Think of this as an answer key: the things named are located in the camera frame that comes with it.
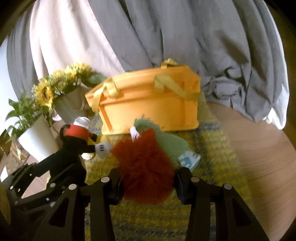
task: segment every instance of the yellow storage box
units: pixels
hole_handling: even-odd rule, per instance
[[[103,134],[129,133],[136,118],[150,118],[163,131],[198,127],[200,77],[188,66],[128,72],[106,79],[86,93],[103,120]]]

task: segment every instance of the metal screw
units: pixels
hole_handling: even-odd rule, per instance
[[[109,182],[110,178],[109,177],[102,177],[101,182],[107,183]]]
[[[71,185],[69,186],[69,189],[70,189],[70,190],[74,190],[76,187],[77,187],[76,184],[71,184]]]
[[[229,183],[225,183],[224,188],[227,190],[230,190],[232,188],[232,186]]]
[[[192,177],[191,181],[193,181],[194,183],[198,183],[200,179],[198,177]]]

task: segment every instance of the red fluffy plush toy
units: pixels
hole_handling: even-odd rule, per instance
[[[171,194],[175,171],[158,147],[153,129],[143,131],[135,140],[120,141],[110,152],[118,161],[125,199],[159,204]]]

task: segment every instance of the yellow rug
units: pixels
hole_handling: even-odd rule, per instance
[[[236,155],[202,94],[198,101],[198,119],[200,125],[196,130],[173,132],[186,139],[191,149],[201,154],[200,163],[193,170],[193,175],[209,184],[219,186],[224,183],[232,184],[252,209],[251,193],[242,176]],[[100,134],[102,121],[98,115],[94,118],[94,122],[96,127],[93,131]],[[100,136],[97,142],[108,141],[114,145],[123,137],[123,135]],[[111,156],[105,159],[95,157],[85,161],[85,165],[86,183],[93,184],[96,180],[108,175],[114,167],[114,160]],[[185,240],[190,205],[182,205],[175,192],[162,205],[136,205],[123,200],[120,205],[110,208],[116,240]],[[211,220],[211,240],[215,240],[214,206],[212,206]],[[86,211],[85,227],[86,240],[90,240],[89,210]]]

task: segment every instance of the gray fabric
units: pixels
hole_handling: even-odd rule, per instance
[[[172,58],[202,77],[207,100],[253,121],[281,92],[283,62],[262,0],[126,0],[130,20],[118,0],[89,3],[126,71]]]
[[[30,19],[32,7],[19,18],[7,42],[7,65],[16,96],[26,91],[32,96],[32,87],[38,83],[30,46]]]

